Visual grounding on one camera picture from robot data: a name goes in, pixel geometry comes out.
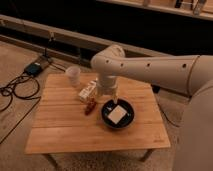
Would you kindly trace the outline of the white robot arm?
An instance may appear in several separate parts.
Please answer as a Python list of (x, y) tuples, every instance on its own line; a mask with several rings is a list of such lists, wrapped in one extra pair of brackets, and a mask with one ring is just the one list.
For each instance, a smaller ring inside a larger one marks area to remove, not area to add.
[(111, 45), (92, 57), (91, 67), (101, 86), (121, 76), (188, 96), (172, 171), (213, 171), (213, 56), (128, 58)]

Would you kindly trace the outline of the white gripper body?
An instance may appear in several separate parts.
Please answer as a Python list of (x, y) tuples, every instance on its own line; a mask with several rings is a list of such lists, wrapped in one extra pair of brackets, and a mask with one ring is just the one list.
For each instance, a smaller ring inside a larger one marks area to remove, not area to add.
[(113, 101), (117, 101), (117, 77), (109, 75), (99, 75), (97, 80), (96, 98), (109, 95)]

